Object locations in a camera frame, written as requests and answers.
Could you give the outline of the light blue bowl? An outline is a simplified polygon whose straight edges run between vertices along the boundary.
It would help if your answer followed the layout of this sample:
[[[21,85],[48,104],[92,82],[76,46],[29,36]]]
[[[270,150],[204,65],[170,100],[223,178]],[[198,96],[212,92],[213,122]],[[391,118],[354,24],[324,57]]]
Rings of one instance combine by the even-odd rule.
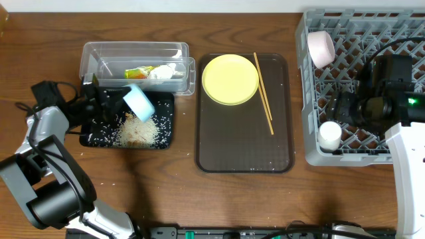
[[[153,104],[136,84],[128,84],[130,91],[123,97],[125,103],[143,123],[155,113]]]

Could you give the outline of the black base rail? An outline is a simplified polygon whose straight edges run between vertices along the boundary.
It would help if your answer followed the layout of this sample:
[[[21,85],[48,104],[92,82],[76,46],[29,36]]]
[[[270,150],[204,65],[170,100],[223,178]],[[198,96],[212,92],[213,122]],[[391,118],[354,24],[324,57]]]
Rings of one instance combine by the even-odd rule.
[[[150,228],[147,233],[152,239],[223,239],[223,238],[236,238],[236,239],[259,239],[269,234],[277,232],[277,230],[236,230],[236,229],[178,229],[174,227],[157,227]],[[394,239],[395,231],[393,230],[369,230],[369,234],[382,239]],[[85,239],[85,238],[96,238],[83,231],[77,229],[67,229],[65,239]],[[332,236],[319,236],[312,233],[297,233],[290,234],[289,237],[282,235],[275,238],[332,238]]]

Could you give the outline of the white tissue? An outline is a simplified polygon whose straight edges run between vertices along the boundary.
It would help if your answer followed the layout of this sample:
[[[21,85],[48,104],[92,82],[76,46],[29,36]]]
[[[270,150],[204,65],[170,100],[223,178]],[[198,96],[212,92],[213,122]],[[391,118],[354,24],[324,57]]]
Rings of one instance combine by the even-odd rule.
[[[148,79],[154,80],[166,80],[171,79],[175,73],[176,64],[169,63],[157,66],[148,75]]]

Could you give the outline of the grey dishwasher rack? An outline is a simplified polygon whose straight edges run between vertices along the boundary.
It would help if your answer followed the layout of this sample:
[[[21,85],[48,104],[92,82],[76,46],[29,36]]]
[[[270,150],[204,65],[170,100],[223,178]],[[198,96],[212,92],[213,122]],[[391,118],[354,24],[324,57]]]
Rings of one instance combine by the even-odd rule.
[[[335,59],[324,68],[314,65],[307,36],[316,31],[330,34]],[[305,159],[314,166],[364,167],[390,164],[383,138],[346,123],[338,150],[322,152],[317,130],[326,122],[326,107],[335,91],[354,92],[355,77],[364,63],[382,46],[399,39],[424,36],[424,10],[310,9],[296,29],[297,67],[303,88],[303,140]]]

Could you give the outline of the green snack wrapper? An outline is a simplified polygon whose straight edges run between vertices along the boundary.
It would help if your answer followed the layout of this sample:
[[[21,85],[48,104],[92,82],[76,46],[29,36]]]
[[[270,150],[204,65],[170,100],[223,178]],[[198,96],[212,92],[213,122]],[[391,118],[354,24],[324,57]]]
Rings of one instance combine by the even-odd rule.
[[[146,79],[152,70],[158,66],[138,66],[137,68],[124,70],[125,79]]]

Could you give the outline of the pink bowl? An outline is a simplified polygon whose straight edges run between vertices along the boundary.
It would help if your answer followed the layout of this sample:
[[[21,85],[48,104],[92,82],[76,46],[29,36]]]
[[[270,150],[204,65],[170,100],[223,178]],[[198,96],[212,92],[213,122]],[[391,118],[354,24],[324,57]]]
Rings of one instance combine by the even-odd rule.
[[[308,33],[307,46],[309,55],[317,68],[323,68],[334,61],[333,40],[326,31]]]

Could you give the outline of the white cup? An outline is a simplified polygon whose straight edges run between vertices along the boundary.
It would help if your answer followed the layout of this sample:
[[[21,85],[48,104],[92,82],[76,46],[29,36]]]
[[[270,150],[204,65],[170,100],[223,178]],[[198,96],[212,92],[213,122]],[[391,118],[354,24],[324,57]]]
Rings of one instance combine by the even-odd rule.
[[[317,140],[322,151],[334,152],[339,148],[341,141],[341,126],[334,121],[322,123],[318,130]]]

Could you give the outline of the yellow plate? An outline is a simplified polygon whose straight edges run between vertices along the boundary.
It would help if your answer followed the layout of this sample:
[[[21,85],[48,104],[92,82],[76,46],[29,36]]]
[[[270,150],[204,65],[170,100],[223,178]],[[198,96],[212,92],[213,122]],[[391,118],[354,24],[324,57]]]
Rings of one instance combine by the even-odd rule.
[[[259,75],[247,58],[224,54],[215,57],[205,66],[202,86],[213,101],[235,106],[247,102],[257,92]]]

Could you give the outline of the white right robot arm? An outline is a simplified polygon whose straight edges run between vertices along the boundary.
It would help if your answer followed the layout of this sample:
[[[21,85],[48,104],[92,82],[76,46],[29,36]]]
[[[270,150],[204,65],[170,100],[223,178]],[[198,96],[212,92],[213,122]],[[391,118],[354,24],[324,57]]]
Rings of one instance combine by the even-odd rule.
[[[415,92],[412,57],[378,49],[357,75],[354,93],[336,92],[327,118],[384,136],[394,169],[397,238],[424,237],[424,94]]]

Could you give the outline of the dark brown serving tray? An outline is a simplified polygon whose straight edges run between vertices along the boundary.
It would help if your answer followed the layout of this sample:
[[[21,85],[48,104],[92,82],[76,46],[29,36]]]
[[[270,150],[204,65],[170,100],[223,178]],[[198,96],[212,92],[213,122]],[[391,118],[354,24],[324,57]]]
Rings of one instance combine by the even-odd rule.
[[[272,120],[259,94],[225,106],[198,85],[195,163],[207,173],[286,173],[295,162],[287,61],[277,53],[244,57],[260,66]]]

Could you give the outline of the clear plastic bin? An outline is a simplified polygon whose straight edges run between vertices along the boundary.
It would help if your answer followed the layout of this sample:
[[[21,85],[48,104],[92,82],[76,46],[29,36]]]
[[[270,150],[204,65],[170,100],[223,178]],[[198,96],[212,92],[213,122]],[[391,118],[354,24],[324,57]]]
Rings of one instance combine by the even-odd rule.
[[[175,63],[171,79],[125,79],[124,70],[138,66]],[[99,85],[122,87],[137,84],[143,91],[190,96],[195,92],[195,59],[185,42],[105,41],[87,42],[80,61],[79,77],[94,73]]]

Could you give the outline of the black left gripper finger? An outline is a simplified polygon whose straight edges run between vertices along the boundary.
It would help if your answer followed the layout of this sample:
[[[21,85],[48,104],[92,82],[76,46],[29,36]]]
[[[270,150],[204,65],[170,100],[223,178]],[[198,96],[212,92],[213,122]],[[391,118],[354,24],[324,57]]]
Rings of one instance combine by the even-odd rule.
[[[98,90],[101,98],[111,100],[122,99],[131,91],[131,88],[128,86],[118,88],[99,87]]]
[[[101,103],[101,119],[108,123],[113,122],[124,103],[125,101],[123,99]]]

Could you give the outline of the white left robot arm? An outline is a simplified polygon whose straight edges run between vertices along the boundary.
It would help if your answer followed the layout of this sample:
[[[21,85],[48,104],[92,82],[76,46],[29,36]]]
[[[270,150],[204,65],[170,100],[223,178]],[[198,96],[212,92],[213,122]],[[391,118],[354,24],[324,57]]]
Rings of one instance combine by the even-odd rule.
[[[15,154],[1,162],[1,178],[30,223],[41,230],[67,228],[95,238],[145,238],[126,212],[98,199],[94,184],[66,150],[64,139],[75,127],[96,118],[111,120],[135,86],[105,88],[95,83],[67,101],[60,84],[32,86],[36,105],[15,105],[27,113],[27,132]]]

